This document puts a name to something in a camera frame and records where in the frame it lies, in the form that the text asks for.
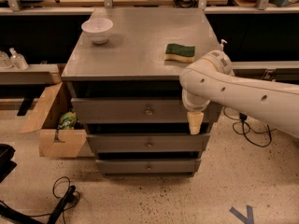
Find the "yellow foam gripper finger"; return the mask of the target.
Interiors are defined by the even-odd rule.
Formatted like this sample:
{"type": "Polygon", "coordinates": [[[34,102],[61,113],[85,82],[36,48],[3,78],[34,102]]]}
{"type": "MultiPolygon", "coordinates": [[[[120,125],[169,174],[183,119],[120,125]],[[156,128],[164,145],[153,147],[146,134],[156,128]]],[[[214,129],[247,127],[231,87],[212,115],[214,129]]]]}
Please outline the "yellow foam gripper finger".
{"type": "Polygon", "coordinates": [[[197,135],[200,133],[201,125],[204,119],[203,112],[188,112],[187,120],[189,122],[189,129],[191,135],[197,135]]]}

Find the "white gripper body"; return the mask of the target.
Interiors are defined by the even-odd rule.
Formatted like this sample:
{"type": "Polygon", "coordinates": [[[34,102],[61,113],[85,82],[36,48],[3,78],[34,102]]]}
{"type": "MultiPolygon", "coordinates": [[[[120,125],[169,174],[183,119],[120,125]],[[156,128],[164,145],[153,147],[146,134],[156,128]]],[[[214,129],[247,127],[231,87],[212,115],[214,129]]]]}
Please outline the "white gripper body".
{"type": "Polygon", "coordinates": [[[204,111],[210,103],[208,99],[188,93],[186,90],[182,91],[182,102],[190,112],[204,111]]]}

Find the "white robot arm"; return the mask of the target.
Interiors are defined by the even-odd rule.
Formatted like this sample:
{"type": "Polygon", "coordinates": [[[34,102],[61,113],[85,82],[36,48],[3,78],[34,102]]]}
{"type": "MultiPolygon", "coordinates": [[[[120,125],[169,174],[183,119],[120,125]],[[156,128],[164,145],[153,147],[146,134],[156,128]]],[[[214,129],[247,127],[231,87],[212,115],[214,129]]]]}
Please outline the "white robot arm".
{"type": "Polygon", "coordinates": [[[202,111],[215,102],[299,137],[299,87],[236,77],[232,62],[221,50],[212,50],[185,67],[179,82],[189,111],[202,111]]]}

